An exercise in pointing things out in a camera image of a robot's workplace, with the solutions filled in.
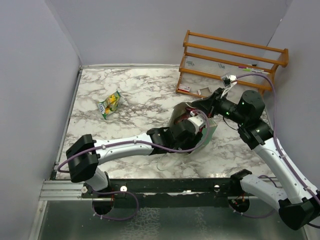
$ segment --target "white sticker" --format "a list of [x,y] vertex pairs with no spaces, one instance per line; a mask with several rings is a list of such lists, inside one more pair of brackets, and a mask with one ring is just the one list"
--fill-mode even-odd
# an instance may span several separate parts
[[102,114],[104,114],[104,113],[105,113],[105,110],[106,110],[104,104],[101,103],[101,102],[99,102],[98,107],[99,107],[100,112],[101,112]]

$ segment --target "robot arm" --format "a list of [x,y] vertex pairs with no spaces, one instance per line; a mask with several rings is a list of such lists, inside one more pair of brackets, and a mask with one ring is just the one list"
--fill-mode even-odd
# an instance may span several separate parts
[[[280,148],[278,151],[272,129],[260,119],[265,108],[261,95],[247,90],[238,104],[235,104],[227,100],[223,92],[223,88],[218,88],[211,96],[194,101],[192,106],[210,116],[222,115],[237,123],[240,138],[265,161],[283,187],[280,190],[247,174],[239,178],[242,190],[275,208],[281,219],[292,229],[297,230],[318,217],[320,205],[315,197],[320,198],[320,192],[300,172],[276,139]],[[285,160],[307,187],[302,185]]]
[[188,151],[201,140],[203,136],[201,130],[205,124],[204,116],[196,115],[190,109],[184,119],[176,124],[170,127],[152,128],[137,136],[112,140],[93,140],[91,134],[83,135],[66,151],[67,158],[83,150],[101,148],[81,154],[68,162],[71,181],[73,183],[86,182],[95,191],[105,190],[110,186],[109,177],[99,169],[98,165],[129,156],[147,156],[169,152],[153,145],[182,152]]
[[[266,162],[283,187],[278,189],[258,179],[249,171],[240,171],[240,174],[231,176],[232,181],[237,184],[237,189],[242,193],[253,194],[271,205],[279,212],[281,219],[294,230],[320,215],[320,205],[316,199],[320,196],[319,190],[294,165],[283,151],[278,139],[277,143],[283,155],[277,151],[273,130],[260,118],[265,104],[258,92],[245,91],[236,104],[227,99],[225,89],[218,88],[211,96],[194,101],[191,106],[187,116],[172,126],[152,128],[138,136],[97,141],[92,139],[91,134],[82,136],[66,152],[68,159],[84,150],[102,147],[68,161],[71,181],[74,183],[84,181],[95,191],[111,192],[108,175],[102,172],[98,165],[128,156],[164,154],[172,152],[168,149],[188,151],[194,148],[202,138],[201,130],[206,120],[200,115],[193,114],[192,109],[195,108],[208,117],[222,115],[237,123],[240,138]],[[304,180],[307,187],[301,184],[285,160]]]

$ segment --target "small box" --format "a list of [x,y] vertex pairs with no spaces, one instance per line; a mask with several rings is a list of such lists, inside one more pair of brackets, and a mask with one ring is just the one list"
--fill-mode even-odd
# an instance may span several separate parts
[[212,93],[213,93],[212,89],[209,86],[205,87],[205,88],[201,88],[201,89],[198,90],[198,94],[202,95],[202,96],[205,96],[205,97],[210,96]]
[[180,84],[179,85],[179,90],[189,93],[190,92],[190,87]]

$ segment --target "metal frame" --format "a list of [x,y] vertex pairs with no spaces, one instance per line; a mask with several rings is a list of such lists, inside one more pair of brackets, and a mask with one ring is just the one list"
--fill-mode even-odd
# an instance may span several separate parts
[[179,68],[179,64],[143,64],[143,63],[120,63],[120,64],[94,64],[94,65],[82,65],[80,69],[126,69],[126,68],[137,68],[137,69],[145,69],[145,68],[156,68],[156,69],[177,69]]
[[69,107],[69,110],[68,110],[68,114],[67,114],[67,118],[66,118],[67,121],[66,121],[66,123],[64,125],[64,128],[63,128],[63,133],[62,133],[62,138],[61,138],[60,145],[59,145],[58,154],[56,156],[55,163],[54,163],[55,165],[59,164],[59,160],[60,160],[60,157],[61,157],[61,154],[62,154],[62,149],[64,147],[64,142],[65,142],[65,139],[66,139],[66,134],[67,134],[68,126],[69,126],[69,122],[70,122],[70,117],[71,117],[72,111],[74,109],[74,104],[75,104],[75,101],[76,101],[76,96],[77,96],[77,91],[78,91],[78,87],[79,87],[81,76],[82,76],[82,69],[79,70],[78,76],[77,76],[77,79],[76,79],[74,92],[73,92],[72,99],[71,99],[71,104],[70,104],[70,107]]
[[36,240],[39,238],[42,222],[45,218],[47,201],[39,201],[38,207],[36,208],[35,217],[33,220],[29,240]]
[[40,192],[40,201],[111,201],[105,198],[82,198],[81,189],[84,183],[73,183],[68,180],[44,181]]

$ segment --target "green snack bag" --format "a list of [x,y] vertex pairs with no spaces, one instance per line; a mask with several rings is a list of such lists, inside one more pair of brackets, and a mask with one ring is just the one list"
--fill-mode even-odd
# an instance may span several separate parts
[[98,101],[97,105],[104,119],[118,109],[120,98],[120,93],[116,91],[108,96],[106,100]]

